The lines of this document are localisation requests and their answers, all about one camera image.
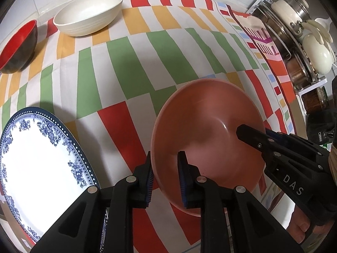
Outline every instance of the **beige handle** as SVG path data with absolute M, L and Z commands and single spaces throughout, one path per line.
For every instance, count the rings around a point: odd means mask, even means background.
M 318 43 L 324 45 L 322 35 L 320 34 L 317 28 L 306 22 L 303 22 L 301 25 L 304 29 L 310 30 L 312 32 Z
M 328 43 L 333 43 L 334 40 L 332 39 L 330 33 L 326 30 L 325 27 L 323 27 L 320 23 L 314 20 L 308 20 L 307 22 L 315 28 L 318 28 Z

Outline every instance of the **bowl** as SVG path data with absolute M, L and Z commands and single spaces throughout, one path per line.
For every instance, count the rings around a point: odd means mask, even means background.
M 23 25 L 8 41 L 0 54 L 0 72 L 14 73 L 26 68 L 34 57 L 37 43 L 37 21 Z
M 123 0 L 74 0 L 53 19 L 54 25 L 70 36 L 84 36 L 107 26 L 122 8 Z
M 236 136 L 246 124 L 266 132 L 253 101 L 237 86 L 218 79 L 199 79 L 177 90 L 162 107 L 151 139 L 152 168 L 163 194 L 185 209 L 180 194 L 177 154 L 186 152 L 201 175 L 228 188 L 242 185 L 252 191 L 263 172 L 261 153 Z

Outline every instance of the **white bowl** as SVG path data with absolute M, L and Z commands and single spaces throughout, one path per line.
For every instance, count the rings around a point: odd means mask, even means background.
M 55 26 L 70 36 L 84 36 L 107 26 L 122 8 L 123 0 L 74 0 L 54 17 Z

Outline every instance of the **pink bowl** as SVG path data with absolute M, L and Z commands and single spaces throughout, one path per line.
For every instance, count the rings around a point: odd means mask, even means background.
M 159 187 L 174 206 L 200 215 L 199 209 L 187 210 L 182 203 L 177 169 L 181 150 L 201 175 L 218 185 L 255 188 L 265 163 L 259 151 L 237 139 L 241 124 L 266 132 L 252 100 L 224 80 L 190 82 L 167 100 L 152 133 L 151 160 Z

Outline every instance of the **metal pin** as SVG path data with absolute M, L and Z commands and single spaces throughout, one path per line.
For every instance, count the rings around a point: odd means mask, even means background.
M 198 176 L 197 177 L 197 182 L 206 182 L 207 178 L 205 176 Z
M 246 189 L 243 186 L 238 186 L 238 187 L 236 187 L 236 191 L 239 192 L 239 193 L 245 193 Z
M 91 186 L 91 187 L 88 188 L 88 193 L 94 194 L 94 193 L 97 192 L 97 190 L 98 190 L 98 189 L 97 189 L 96 186 Z
M 137 178 L 135 176 L 129 176 L 126 178 L 127 182 L 135 182 L 137 180 Z

